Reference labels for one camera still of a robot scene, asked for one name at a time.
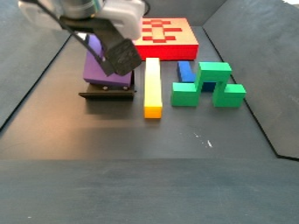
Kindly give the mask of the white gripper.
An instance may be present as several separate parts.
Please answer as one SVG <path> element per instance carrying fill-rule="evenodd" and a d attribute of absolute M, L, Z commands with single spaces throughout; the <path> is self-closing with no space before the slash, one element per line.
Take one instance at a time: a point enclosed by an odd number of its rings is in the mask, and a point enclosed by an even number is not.
<path fill-rule="evenodd" d="M 60 30 L 58 23 L 37 3 L 57 18 L 104 18 L 112 22 L 125 39 L 136 40 L 141 36 L 141 19 L 145 13 L 143 0 L 17 0 L 18 9 L 33 24 Z"/>

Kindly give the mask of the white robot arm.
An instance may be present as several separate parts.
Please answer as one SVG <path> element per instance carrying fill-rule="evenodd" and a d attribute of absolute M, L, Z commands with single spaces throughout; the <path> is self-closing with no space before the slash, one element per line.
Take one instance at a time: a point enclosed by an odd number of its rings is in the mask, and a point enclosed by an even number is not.
<path fill-rule="evenodd" d="M 33 24 L 60 30 L 61 26 L 37 3 L 57 18 L 104 18 L 112 22 L 125 39 L 136 40 L 141 37 L 141 20 L 145 13 L 143 0 L 17 0 L 18 9 Z"/>

